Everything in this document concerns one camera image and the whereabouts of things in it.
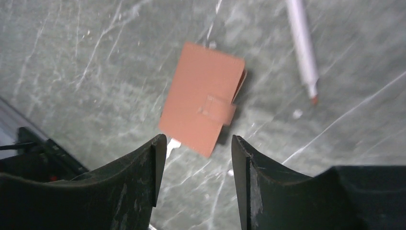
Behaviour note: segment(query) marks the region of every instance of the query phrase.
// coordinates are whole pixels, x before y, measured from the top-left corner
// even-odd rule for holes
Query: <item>orange marker tip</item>
[[[317,103],[318,103],[318,97],[316,96],[316,97],[312,98],[312,104],[317,105]]]

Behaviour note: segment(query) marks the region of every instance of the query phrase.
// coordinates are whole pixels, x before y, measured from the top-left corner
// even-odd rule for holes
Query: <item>marble surface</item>
[[[94,169],[159,133],[183,43],[215,41],[247,62],[236,118],[211,158],[173,151],[151,222],[238,229],[231,134],[308,175],[406,163],[406,2],[306,5],[316,108],[299,82],[282,0],[3,0],[0,95]]]

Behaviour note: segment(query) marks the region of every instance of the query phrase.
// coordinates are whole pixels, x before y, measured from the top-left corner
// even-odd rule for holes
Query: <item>folded paper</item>
[[[247,75],[245,62],[187,42],[182,50],[159,128],[196,152],[209,157],[222,126],[236,111],[235,97]]]

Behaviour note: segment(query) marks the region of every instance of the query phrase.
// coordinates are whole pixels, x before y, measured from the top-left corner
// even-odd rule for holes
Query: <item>paper flap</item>
[[[231,124],[235,111],[236,106],[234,104],[228,104],[224,100],[210,95],[207,96],[205,105],[199,110],[203,115],[224,126],[229,126]]]

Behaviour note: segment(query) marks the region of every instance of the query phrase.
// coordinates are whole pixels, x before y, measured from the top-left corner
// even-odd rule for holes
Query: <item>pen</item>
[[[316,59],[307,18],[302,0],[286,0],[292,37],[296,50],[300,79],[307,89],[307,94],[316,105],[318,102],[317,81],[319,79]]]

